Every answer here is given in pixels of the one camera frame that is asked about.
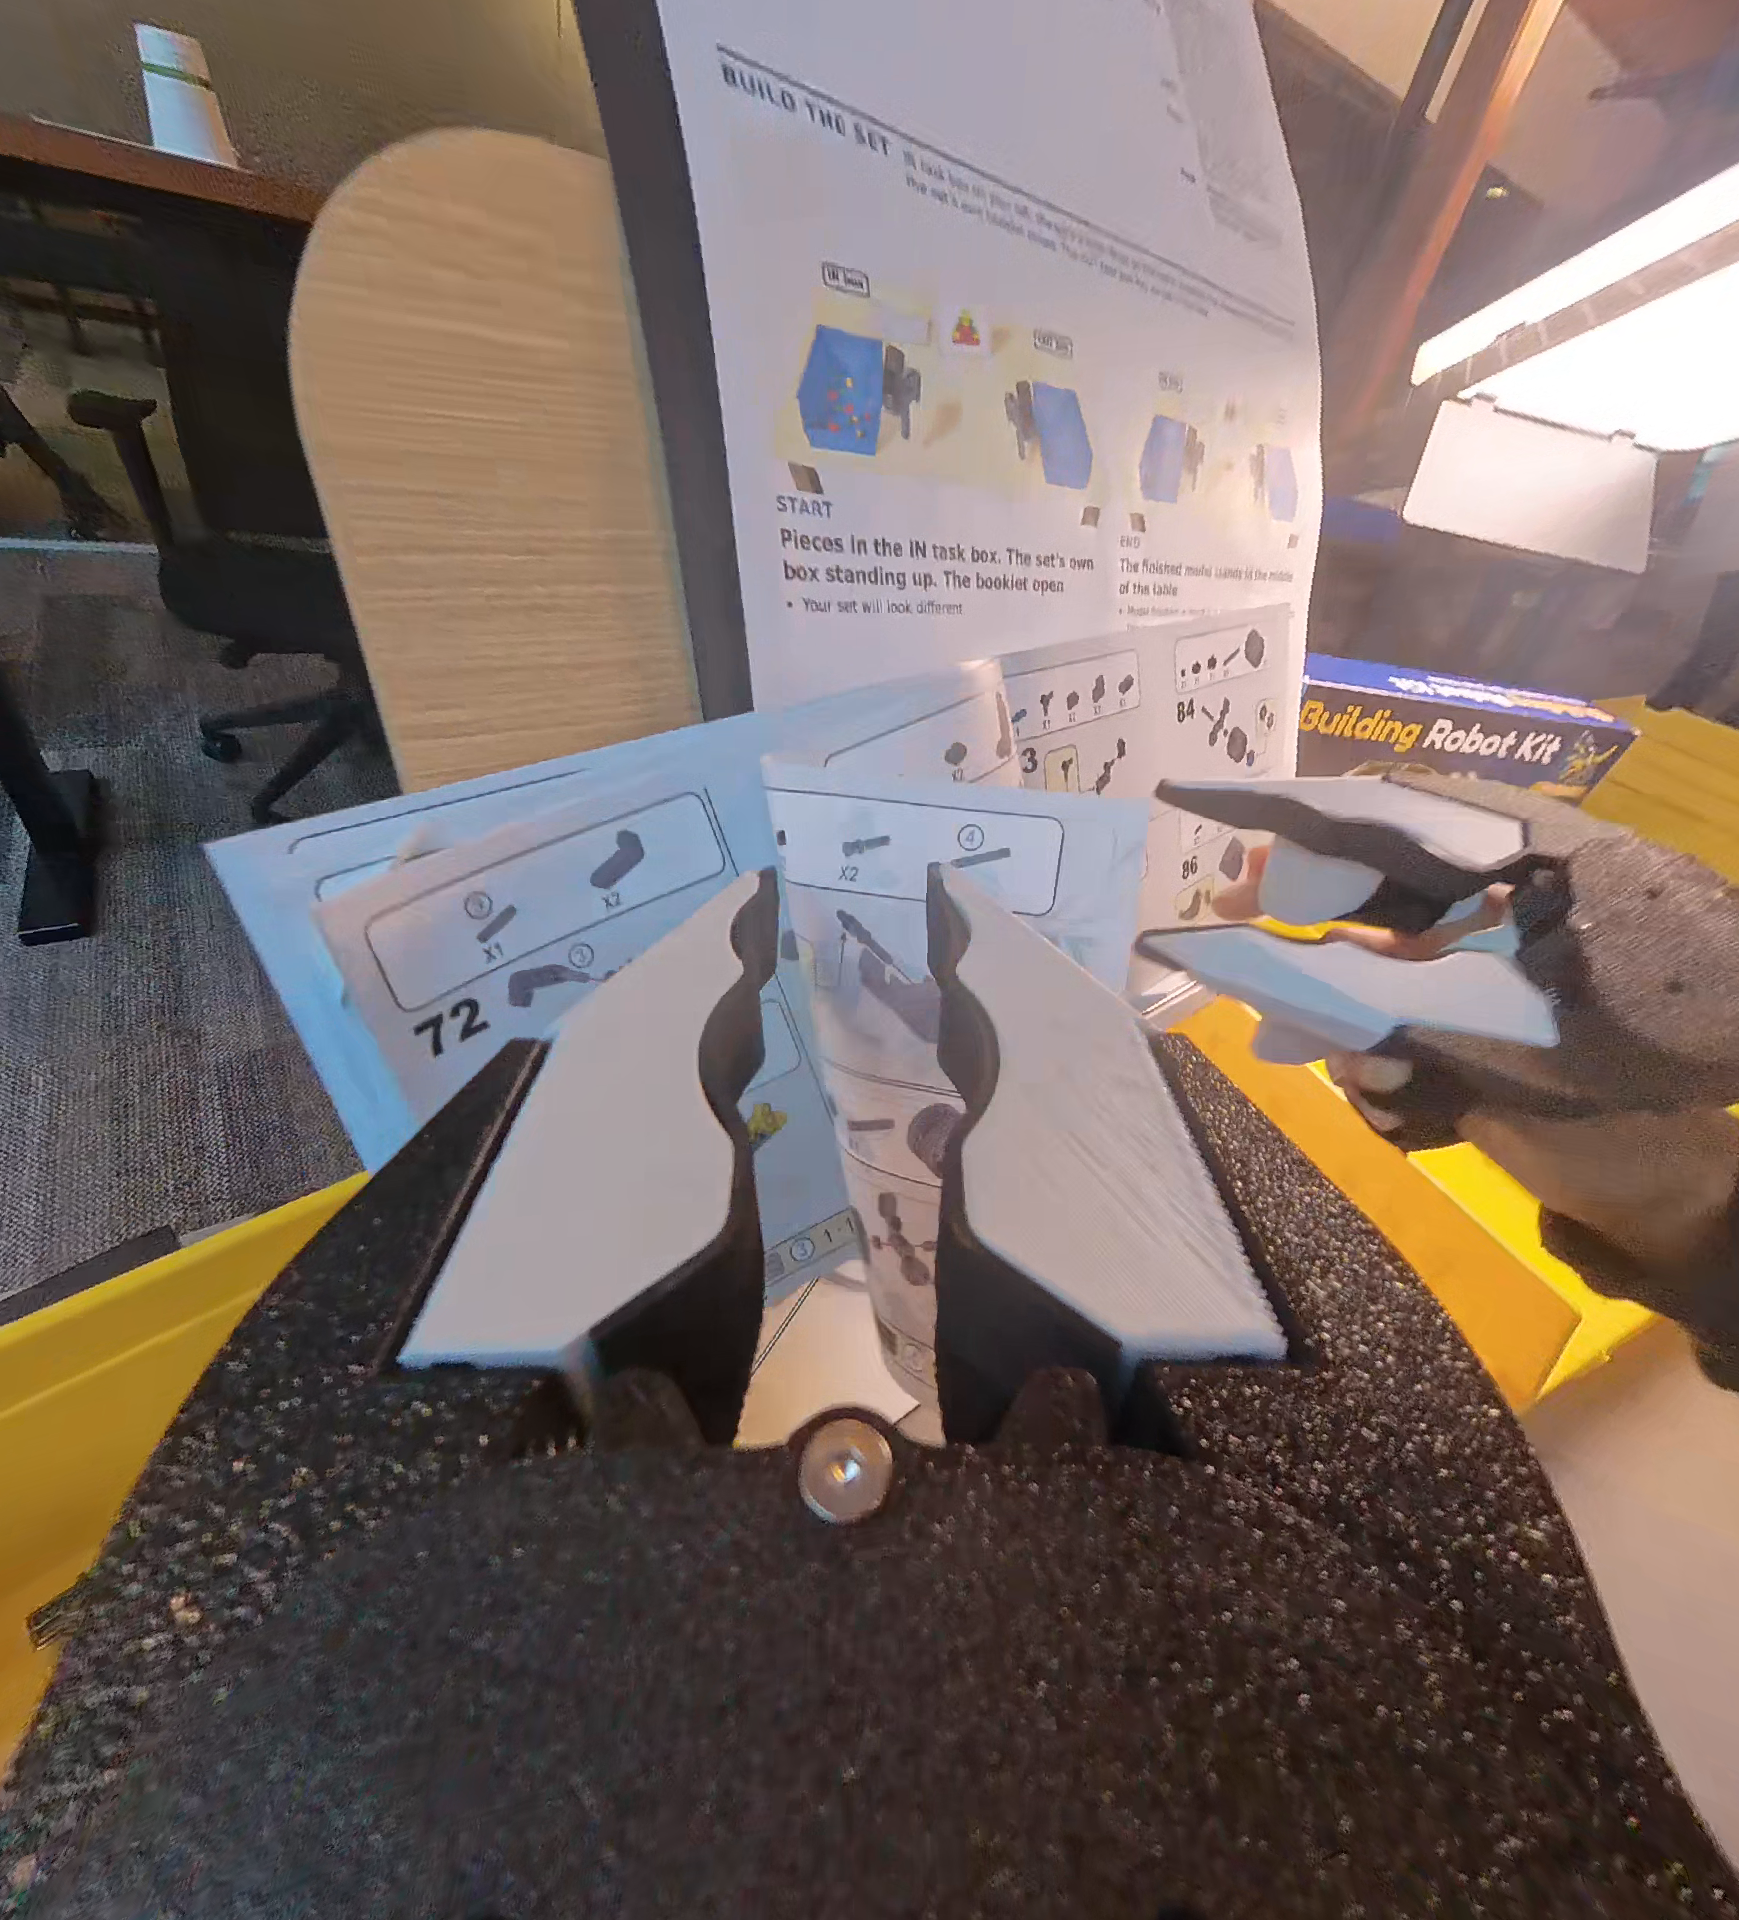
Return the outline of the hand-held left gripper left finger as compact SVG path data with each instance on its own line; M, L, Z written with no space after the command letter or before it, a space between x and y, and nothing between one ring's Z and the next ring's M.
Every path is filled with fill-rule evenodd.
M740 1094L775 979L775 865L737 876L591 988L516 1094L395 1320L395 1374L433 1365L664 1374L733 1443L760 1339L760 1205Z

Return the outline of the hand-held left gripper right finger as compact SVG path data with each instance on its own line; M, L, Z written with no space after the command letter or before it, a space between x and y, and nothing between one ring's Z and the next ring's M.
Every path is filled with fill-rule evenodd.
M1162 1365L1286 1365L1292 1331L1137 1010L953 865L923 889L963 1117L937 1226L937 1402L1004 1436L1040 1371L1137 1430Z

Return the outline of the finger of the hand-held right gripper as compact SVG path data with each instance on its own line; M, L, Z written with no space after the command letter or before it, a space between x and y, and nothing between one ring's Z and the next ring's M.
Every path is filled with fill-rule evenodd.
M1522 820L1388 775L1162 781L1158 802L1273 838L1273 924L1441 924L1528 865Z
M1392 958L1350 939L1286 939L1261 924L1153 929L1137 951L1191 970L1258 1017L1255 1055L1309 1070L1371 1055L1421 1024L1436 1036L1556 1049L1550 997L1519 968L1515 924L1466 929L1429 958Z

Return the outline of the instruction booklet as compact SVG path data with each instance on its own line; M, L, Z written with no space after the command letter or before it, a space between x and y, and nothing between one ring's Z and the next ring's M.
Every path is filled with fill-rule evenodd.
M760 992L767 1288L857 1274L890 1374L937 1402L941 1074L923 876L953 865L1153 1024L1203 988L1137 958L1209 924L1240 827L1162 781L1292 775L1286 601L967 660L803 708L210 844L351 1143L381 1167L511 1041L554 1036L740 869L782 869Z

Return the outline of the grey desk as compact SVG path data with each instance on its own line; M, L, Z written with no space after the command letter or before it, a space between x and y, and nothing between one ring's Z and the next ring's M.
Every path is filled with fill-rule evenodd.
M1645 1706L1739 1862L1739 1402L1678 1331L1581 1374L1570 1339L1506 1360L1538 1461L1576 1526Z

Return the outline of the person's right hand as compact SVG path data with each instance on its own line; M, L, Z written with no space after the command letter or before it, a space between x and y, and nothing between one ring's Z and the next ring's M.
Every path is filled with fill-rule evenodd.
M1329 1080L1392 1143L1447 1132L1493 1158L1538 1200L1550 1254L1581 1274L1686 1274L1715 1266L1728 1238L1739 1205L1733 1110L1556 1123L1466 1107L1447 1123L1401 1058L1329 1055Z

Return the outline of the blue cardboard box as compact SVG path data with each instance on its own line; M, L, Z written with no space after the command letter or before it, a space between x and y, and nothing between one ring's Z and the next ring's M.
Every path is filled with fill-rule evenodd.
M1429 768L1581 802L1633 746L1594 703L1436 669L1308 660L1294 768L1308 781Z

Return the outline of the yellow plastic bin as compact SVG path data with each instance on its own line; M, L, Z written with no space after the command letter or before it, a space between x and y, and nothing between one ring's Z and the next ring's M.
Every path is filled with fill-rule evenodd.
M363 1183L194 1241L149 1231L0 1300L0 1779L53 1673L29 1617L86 1573L227 1331Z
M1739 883L1739 731L1697 710L1619 703L1645 731L1581 800L1599 821L1690 851ZM1599 1371L1658 1312L1599 1294L1538 1231L1538 1205L1474 1143L1401 1154L1359 1132L1318 1070L1255 1055L1258 1017L1203 1000L1177 1019L1240 1094L1279 1123L1327 1178L1421 1268L1515 1408Z

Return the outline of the white storage box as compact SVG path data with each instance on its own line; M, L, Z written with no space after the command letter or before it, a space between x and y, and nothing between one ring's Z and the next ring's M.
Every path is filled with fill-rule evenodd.
M1648 571L1658 450L1493 397L1447 397L1429 420L1401 523L1515 554Z

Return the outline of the black office chair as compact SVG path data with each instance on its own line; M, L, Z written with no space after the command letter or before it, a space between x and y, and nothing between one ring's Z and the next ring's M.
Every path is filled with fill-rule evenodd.
M159 547L159 597L198 636L216 636L216 660L247 669L249 660L321 660L334 683L265 708L233 708L198 721L201 754L239 760L247 731L297 728L297 746L255 787L249 821L278 827L287 800L346 742L385 746L363 639L334 554L287 542L247 542L227 532L183 539L144 437L155 397L73 389L70 420L113 437L136 507Z

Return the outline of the wood grain rounded panel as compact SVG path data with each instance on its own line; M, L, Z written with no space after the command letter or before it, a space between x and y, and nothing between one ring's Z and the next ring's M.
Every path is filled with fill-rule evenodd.
M356 163L287 389L402 787L704 719L602 158L426 129Z

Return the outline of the white instruction sheet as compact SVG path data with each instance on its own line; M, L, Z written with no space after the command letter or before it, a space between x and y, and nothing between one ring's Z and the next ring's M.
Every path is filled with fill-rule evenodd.
M755 708L1214 610L1294 693L1318 326L1255 6L661 6Z

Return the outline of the black upright panel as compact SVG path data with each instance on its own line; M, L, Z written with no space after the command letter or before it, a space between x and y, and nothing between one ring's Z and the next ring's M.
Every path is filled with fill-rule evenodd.
M709 721L754 710L728 431L675 74L650 0L579 0L664 447L693 686Z

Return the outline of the brown wooden table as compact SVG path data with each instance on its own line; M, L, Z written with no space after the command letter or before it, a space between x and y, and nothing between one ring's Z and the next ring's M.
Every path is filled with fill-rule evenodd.
M287 395L287 294L318 192L0 109L0 278L149 318L198 532L327 554ZM73 532L121 523L0 387L0 442Z

